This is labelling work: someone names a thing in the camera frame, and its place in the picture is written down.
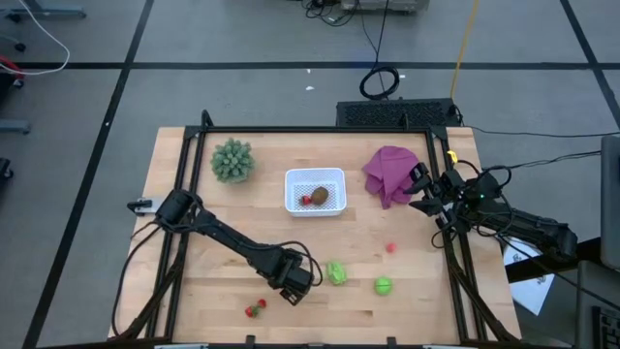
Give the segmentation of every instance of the wooden table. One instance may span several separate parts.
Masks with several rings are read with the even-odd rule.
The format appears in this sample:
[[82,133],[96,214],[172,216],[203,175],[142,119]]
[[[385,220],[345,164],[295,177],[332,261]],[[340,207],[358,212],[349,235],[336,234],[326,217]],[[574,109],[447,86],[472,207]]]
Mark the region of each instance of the wooden table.
[[[182,135],[182,128],[159,130],[144,197],[165,197],[172,189]],[[229,137],[253,147],[257,168],[247,182],[222,184],[210,170],[215,145]],[[449,143],[459,158],[480,164],[471,129],[449,129]],[[239,343],[254,334],[259,343],[382,344],[387,336],[395,336],[399,344],[458,343],[444,251],[430,244],[437,231],[434,220],[403,205],[383,210],[378,197],[364,190],[361,168],[383,145],[406,147],[428,164],[423,135],[209,133],[198,188],[206,208],[257,242],[302,241],[323,267],[330,260],[344,263],[349,280],[339,287],[325,281],[293,307],[242,257],[193,234],[173,341]],[[438,142],[435,148],[443,171]],[[329,167],[345,172],[347,209],[337,217],[292,218],[284,209],[286,170]],[[473,175],[467,167],[458,170]],[[136,227],[151,219],[138,218]],[[144,236],[134,238],[132,248]],[[520,336],[497,242],[476,234],[469,238],[480,294],[506,328]],[[121,331],[153,291],[162,240],[163,233],[153,238],[128,268],[117,316]],[[385,251],[389,242],[397,245],[393,254]],[[374,292],[374,280],[381,275],[394,282],[387,297]],[[258,318],[247,318],[243,310],[258,299],[267,301],[267,309]],[[471,309],[464,293],[463,300],[465,309]],[[167,307],[165,300],[157,333],[163,333]],[[470,337],[475,337],[471,311],[466,313]]]

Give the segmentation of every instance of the tile floor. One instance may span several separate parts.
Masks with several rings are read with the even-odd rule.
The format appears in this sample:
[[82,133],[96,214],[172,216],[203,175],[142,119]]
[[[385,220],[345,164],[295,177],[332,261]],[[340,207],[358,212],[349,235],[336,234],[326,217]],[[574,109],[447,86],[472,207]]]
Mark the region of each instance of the tile floor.
[[[81,4],[88,17],[47,20],[43,25],[71,49],[72,62],[106,68],[104,63],[125,61],[142,9],[151,1],[63,0]],[[0,1],[0,7],[13,3]],[[382,60],[454,62],[472,3],[433,0],[427,12],[415,16],[390,14]],[[617,1],[573,0],[570,4],[597,59],[620,62],[620,43],[614,35],[620,28],[613,15],[620,10]],[[376,40],[382,17],[366,14],[364,19]],[[0,21],[0,32],[17,36],[29,46],[20,54],[0,43],[0,53],[17,62],[63,59],[62,50],[30,20]],[[359,16],[344,27],[330,28],[305,18],[296,1],[154,0],[135,61],[368,62],[373,58]],[[481,0],[465,61],[587,63],[559,0]],[[39,345],[106,338],[113,293],[129,246],[127,236],[135,220],[125,204],[141,193],[158,127],[196,123],[202,109],[208,109],[218,125],[332,125],[338,101],[362,99],[357,86],[367,70],[354,69],[353,63],[348,66],[352,68],[310,73],[277,69],[277,65],[273,69],[132,70],[109,125]],[[461,72],[455,101],[467,124],[565,134],[618,129],[591,70],[523,70],[518,64],[514,68]],[[15,170],[0,203],[3,348],[20,347],[28,331],[119,74],[115,69],[69,69],[31,78],[0,109],[2,117],[25,118],[33,124],[27,136],[0,135],[0,156],[11,158]],[[395,97],[449,95],[451,69],[401,69],[400,74],[405,78]],[[619,72],[608,70],[604,76],[611,89],[620,93]],[[307,91],[307,86],[314,90]],[[524,140],[479,132],[476,141],[485,166],[553,158],[599,146],[598,140]],[[514,206],[570,223],[580,239],[594,238],[599,235],[599,166],[595,157],[518,170],[508,196]],[[552,292],[555,289],[561,286],[554,285]],[[558,292],[566,296],[570,291],[565,291]],[[539,319],[521,315],[522,327],[538,329],[537,321],[553,318],[552,307],[545,306],[551,315]],[[566,324],[551,332],[571,330]]]

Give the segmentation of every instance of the purple cloth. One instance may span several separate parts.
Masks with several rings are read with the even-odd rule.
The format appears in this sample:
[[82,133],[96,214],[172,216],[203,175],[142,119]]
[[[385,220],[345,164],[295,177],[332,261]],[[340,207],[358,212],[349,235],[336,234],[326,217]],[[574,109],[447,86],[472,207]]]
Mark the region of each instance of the purple cloth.
[[368,174],[366,190],[379,193],[381,206],[388,209],[392,201],[407,204],[410,194],[403,194],[413,181],[409,171],[418,163],[418,157],[408,149],[398,146],[383,146],[362,169]]

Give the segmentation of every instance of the green succulent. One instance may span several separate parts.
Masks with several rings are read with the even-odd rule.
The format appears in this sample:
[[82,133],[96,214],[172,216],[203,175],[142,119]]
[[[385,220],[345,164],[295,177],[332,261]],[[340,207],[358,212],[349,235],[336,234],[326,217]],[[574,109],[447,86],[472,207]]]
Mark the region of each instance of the green succulent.
[[211,168],[217,180],[224,183],[238,183],[248,178],[254,170],[254,159],[250,155],[249,143],[228,139],[224,145],[216,145]]

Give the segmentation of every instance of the black stripe on floor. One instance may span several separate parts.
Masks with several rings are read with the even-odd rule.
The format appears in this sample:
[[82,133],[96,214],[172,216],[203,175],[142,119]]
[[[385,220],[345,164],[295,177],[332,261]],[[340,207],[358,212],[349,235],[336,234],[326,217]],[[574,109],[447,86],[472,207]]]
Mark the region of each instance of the black stripe on floor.
[[74,202],[74,206],[71,210],[69,221],[67,222],[65,232],[60,240],[60,245],[56,251],[56,256],[54,257],[49,274],[47,275],[46,285],[44,286],[41,297],[39,298],[39,303],[37,304],[32,321],[30,322],[30,327],[28,328],[28,333],[26,334],[22,348],[35,348],[37,346],[37,342],[39,341],[39,337],[41,336],[41,331],[43,330],[43,326],[46,322],[49,307],[53,301],[56,288],[60,282],[62,270],[65,267],[67,258],[69,257],[69,251],[71,250],[71,245],[73,244],[74,237],[76,236],[79,219],[84,210],[84,206],[86,205],[90,188],[93,184],[93,180],[95,179],[95,173],[97,172],[101,156],[104,152],[104,147],[106,146],[109,129],[112,125],[120,99],[123,95],[127,77],[131,71],[131,63],[134,62],[134,59],[136,58],[138,46],[140,45],[140,40],[142,38],[142,34],[144,33],[144,27],[146,26],[146,22],[148,21],[148,17],[153,7],[153,1],[154,0],[146,0],[144,7],[142,8],[142,13],[139,17],[139,22],[136,27],[136,31],[134,32],[134,37],[129,47],[129,51],[127,52],[127,56],[125,57],[125,62],[114,88],[114,92],[110,97],[106,116],[102,121],[99,135],[97,136],[95,146],[93,147],[93,152],[90,155],[90,160],[88,161],[88,166],[86,167],[86,173],[84,174],[79,190],[77,191],[76,201]]
[[585,54],[588,63],[593,66],[592,72],[594,73],[594,77],[596,78],[599,88],[603,93],[603,97],[607,102],[607,106],[609,107],[613,118],[616,120],[616,124],[620,126],[620,107],[618,107],[618,101],[616,100],[613,90],[609,87],[609,82],[607,82],[607,78],[603,73],[602,65],[599,64],[597,57],[594,55],[594,51],[592,50],[592,47],[590,47],[590,43],[588,43],[588,40],[583,33],[581,24],[579,24],[579,20],[574,14],[573,7],[571,6],[569,0],[560,0],[560,3],[562,4],[562,8],[571,23],[574,34],[577,36],[581,49],[583,49],[583,54]]
[[[22,69],[54,69],[61,62],[20,62],[16,63]],[[212,62],[212,63],[183,63],[183,62],[132,62],[130,68],[136,70],[249,70],[249,69],[370,69],[374,62]],[[398,69],[429,69],[452,70],[454,62],[380,62],[380,66],[390,66]],[[113,62],[75,62],[69,63],[65,69],[123,69],[125,63]],[[463,70],[589,70],[605,69],[620,70],[620,63],[492,63],[492,62],[464,62]]]

